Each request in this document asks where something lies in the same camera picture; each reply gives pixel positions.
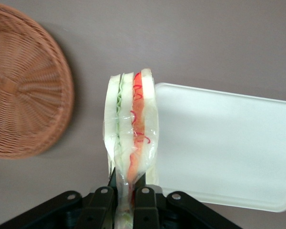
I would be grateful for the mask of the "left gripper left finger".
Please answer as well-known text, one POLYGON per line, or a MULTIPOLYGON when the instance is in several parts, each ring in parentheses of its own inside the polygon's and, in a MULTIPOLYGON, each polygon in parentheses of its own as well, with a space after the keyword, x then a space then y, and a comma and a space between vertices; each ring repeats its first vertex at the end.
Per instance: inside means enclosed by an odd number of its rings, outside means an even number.
POLYGON ((83 197, 66 191, 0 224, 0 229, 112 229, 116 208, 116 173, 107 186, 83 197))

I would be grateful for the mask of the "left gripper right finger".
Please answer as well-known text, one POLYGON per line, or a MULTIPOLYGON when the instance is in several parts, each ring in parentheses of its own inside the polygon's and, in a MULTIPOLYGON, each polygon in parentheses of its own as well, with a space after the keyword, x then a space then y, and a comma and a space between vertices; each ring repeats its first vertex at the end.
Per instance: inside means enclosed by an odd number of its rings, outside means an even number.
POLYGON ((143 175, 135 184, 134 229, 239 229, 190 195, 175 191, 164 196, 159 186, 146 184, 143 175))

